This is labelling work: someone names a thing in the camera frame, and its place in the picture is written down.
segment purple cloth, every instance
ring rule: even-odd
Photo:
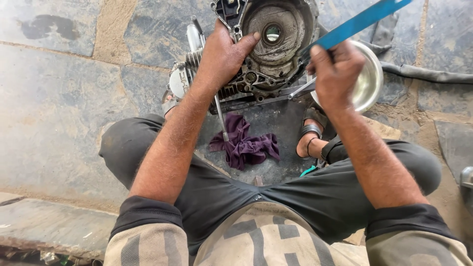
[[[260,164],[266,160],[267,152],[276,160],[279,158],[278,140],[276,135],[268,133],[260,137],[249,137],[248,123],[242,115],[227,113],[225,127],[228,133],[228,142],[223,141],[220,131],[209,143],[210,151],[226,151],[227,163],[231,168],[245,169],[245,163]]]

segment man's right hand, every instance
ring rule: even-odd
[[[365,58],[349,41],[329,49],[329,53],[316,45],[310,49],[309,75],[317,73],[315,91],[320,105],[327,112],[352,107],[353,88],[365,64]]]

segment concrete ground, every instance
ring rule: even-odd
[[[372,1],[317,3],[319,21],[330,29]],[[116,212],[127,192],[97,155],[101,135],[120,119],[161,114],[172,62],[188,50],[190,16],[197,15],[204,30],[212,28],[209,3],[6,0],[0,6],[0,190]],[[393,48],[380,59],[473,73],[472,11],[469,0],[414,0],[400,11]],[[370,27],[354,39],[369,41],[372,33]],[[302,164],[293,154],[304,106],[293,100],[239,112],[252,123],[250,134],[278,136],[280,163],[229,169],[222,153],[207,152],[219,130],[216,116],[207,117],[196,149],[248,183],[255,175],[265,185],[296,177],[313,163]],[[442,183],[429,200],[462,239],[473,236],[473,219],[442,157],[434,121],[471,125],[472,111],[472,85],[385,74],[383,93],[365,114],[400,129],[401,139],[442,161]]]

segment motorcycle engine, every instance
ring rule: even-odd
[[[261,40],[243,62],[238,74],[219,91],[219,99],[248,99],[258,103],[278,97],[304,73],[298,51],[319,37],[318,8],[315,0],[214,0],[210,8],[227,26],[237,42],[250,32]],[[193,17],[187,27],[190,52],[185,62],[177,62],[169,87],[182,98],[197,72],[206,34]]]

